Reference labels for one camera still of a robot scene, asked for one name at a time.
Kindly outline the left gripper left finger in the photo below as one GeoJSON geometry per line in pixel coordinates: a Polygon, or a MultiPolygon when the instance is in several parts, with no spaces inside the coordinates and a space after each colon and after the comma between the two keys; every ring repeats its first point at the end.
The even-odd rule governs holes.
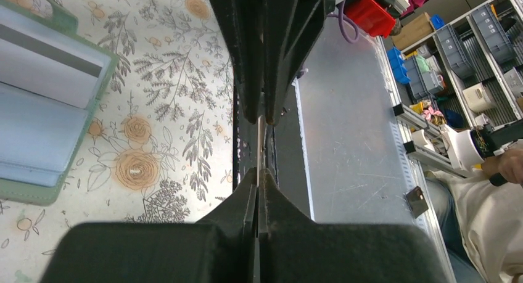
{"type": "Polygon", "coordinates": [[[252,282],[257,171],[195,223],[83,223],[58,244],[42,282],[252,282]]]}

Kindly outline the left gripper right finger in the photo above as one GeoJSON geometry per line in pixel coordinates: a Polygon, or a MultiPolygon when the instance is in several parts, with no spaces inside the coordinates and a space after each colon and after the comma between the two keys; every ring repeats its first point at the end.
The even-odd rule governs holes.
{"type": "Polygon", "coordinates": [[[446,282],[434,246],[406,224],[318,224],[259,172],[262,282],[446,282]]]}

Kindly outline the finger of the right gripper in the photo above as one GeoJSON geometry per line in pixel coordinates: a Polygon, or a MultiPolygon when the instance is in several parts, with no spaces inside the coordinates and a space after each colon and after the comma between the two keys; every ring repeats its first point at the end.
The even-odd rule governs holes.
{"type": "Polygon", "coordinates": [[[289,87],[336,0],[263,0],[265,118],[277,125],[289,87]]]}
{"type": "Polygon", "coordinates": [[[209,1],[232,61],[242,114],[254,124],[262,91],[261,0],[209,1]]]}

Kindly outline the green card holder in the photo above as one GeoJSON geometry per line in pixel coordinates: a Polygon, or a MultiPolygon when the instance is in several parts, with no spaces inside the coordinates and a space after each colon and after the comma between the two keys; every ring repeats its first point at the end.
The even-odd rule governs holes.
{"type": "Polygon", "coordinates": [[[85,109],[1,82],[1,197],[35,205],[57,200],[119,58],[77,33],[78,19],[54,0],[51,18],[1,0],[4,24],[102,68],[85,109]]]}

